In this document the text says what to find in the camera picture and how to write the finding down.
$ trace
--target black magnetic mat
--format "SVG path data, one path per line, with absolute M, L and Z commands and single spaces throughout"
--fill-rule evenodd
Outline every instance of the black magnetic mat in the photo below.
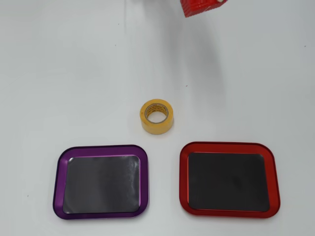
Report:
M 193 152 L 188 162 L 191 208 L 269 210 L 264 158 L 260 154 Z
M 78 157 L 69 160 L 64 213 L 135 212 L 138 209 L 137 156 Z

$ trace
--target red packaging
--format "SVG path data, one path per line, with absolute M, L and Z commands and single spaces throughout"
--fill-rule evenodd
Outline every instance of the red packaging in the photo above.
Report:
M 217 8 L 226 2 L 227 0 L 181 0 L 186 17 Z

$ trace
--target white table surface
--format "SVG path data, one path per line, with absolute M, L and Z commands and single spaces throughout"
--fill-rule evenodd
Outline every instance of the white table surface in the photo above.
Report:
M 314 9 L 313 0 L 230 0 L 186 19 L 180 0 L 1 0 L 0 235 L 315 235 Z M 174 127 L 160 136 L 139 119 L 153 98 L 174 109 Z M 186 213 L 179 153 L 192 141 L 269 147 L 278 214 Z M 60 154 L 118 144 L 148 154 L 146 211 L 59 219 Z

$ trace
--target yellow tape roll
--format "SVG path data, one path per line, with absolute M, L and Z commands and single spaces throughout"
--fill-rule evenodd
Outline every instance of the yellow tape roll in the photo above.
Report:
M 153 112 L 162 112 L 166 115 L 165 120 L 154 123 L 148 120 L 148 117 Z M 174 123 L 173 108 L 171 105 L 161 99 L 153 99 L 146 102 L 140 110 L 140 118 L 142 127 L 150 134 L 166 133 Z

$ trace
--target masking tape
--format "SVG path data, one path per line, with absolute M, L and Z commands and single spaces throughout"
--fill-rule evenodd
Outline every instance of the masking tape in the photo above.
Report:
M 148 117 L 153 112 L 162 112 L 166 118 L 158 123 L 148 120 Z M 163 134 L 166 133 L 174 123 L 173 108 L 171 105 L 161 99 L 153 99 L 146 102 L 140 110 L 140 119 L 142 127 L 150 134 Z

